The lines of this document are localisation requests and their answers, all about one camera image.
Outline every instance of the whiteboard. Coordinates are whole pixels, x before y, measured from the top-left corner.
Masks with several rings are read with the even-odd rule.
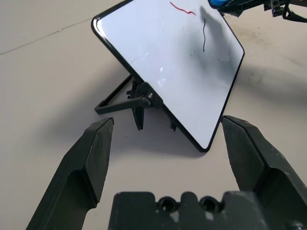
[[[206,0],[129,0],[92,28],[208,151],[244,56],[220,13]]]

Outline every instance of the red marker line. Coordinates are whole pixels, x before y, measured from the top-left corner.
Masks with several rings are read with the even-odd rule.
[[[173,7],[175,7],[177,10],[183,11],[184,13],[187,13],[187,14],[192,13],[192,14],[196,15],[193,11],[187,12],[186,10],[184,10],[184,9],[182,9],[182,8],[179,8],[179,7],[175,6],[171,1],[170,1],[169,3],[170,3]]]

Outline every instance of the stand leg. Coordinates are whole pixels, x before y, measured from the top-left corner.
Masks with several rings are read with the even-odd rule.
[[[105,114],[109,112],[104,112],[104,107],[131,81],[132,75],[129,75],[114,91],[106,97],[98,106],[96,106],[95,111],[98,114]]]

